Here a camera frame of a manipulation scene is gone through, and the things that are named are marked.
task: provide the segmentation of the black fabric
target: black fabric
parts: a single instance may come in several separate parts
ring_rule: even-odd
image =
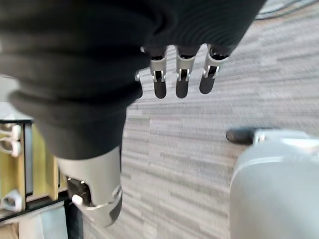
[[[151,57],[161,57],[165,56],[166,46],[143,46],[144,51]]]
[[[12,0],[0,2],[0,73],[13,105],[52,153],[84,159],[120,145],[126,107],[141,94],[141,46],[211,43],[229,55],[264,0]]]
[[[64,207],[68,239],[83,239],[84,232],[81,211],[71,202],[66,202]]]
[[[184,57],[193,57],[197,54],[200,46],[177,46],[178,54]]]

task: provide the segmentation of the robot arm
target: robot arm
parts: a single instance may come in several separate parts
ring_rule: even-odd
[[[94,158],[57,161],[67,175],[72,202],[96,224],[113,224],[122,207],[120,148]]]
[[[197,50],[209,43],[200,86],[209,93],[264,1],[0,3],[0,73],[20,83],[9,99],[34,118],[83,213],[102,226],[119,215],[119,148],[126,108],[142,93],[137,72],[151,61],[156,96],[165,97],[166,46],[176,45],[184,98]]]

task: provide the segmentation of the black sleeve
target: black sleeve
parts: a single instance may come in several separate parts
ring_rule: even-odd
[[[0,73],[19,80],[10,101],[68,159],[121,144],[140,47],[214,43],[230,54],[264,0],[8,0],[0,2]]]

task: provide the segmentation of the floor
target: floor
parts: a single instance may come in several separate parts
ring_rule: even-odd
[[[319,135],[318,21],[315,4],[255,22],[209,95],[199,92],[204,46],[184,100],[175,95],[173,48],[165,99],[141,71],[144,95],[124,132],[121,215],[103,232],[85,222],[85,239],[228,239],[229,183],[245,147],[229,144],[225,131],[275,125]]]

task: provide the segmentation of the gray carpet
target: gray carpet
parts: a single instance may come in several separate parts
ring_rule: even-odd
[[[209,95],[199,92],[204,46],[184,100],[175,95],[173,48],[165,99],[141,71],[144,95],[124,132],[123,209],[104,236],[86,221],[85,239],[229,238],[229,183],[245,147],[229,144],[225,131],[275,125],[319,135],[318,22],[318,4],[255,22]]]

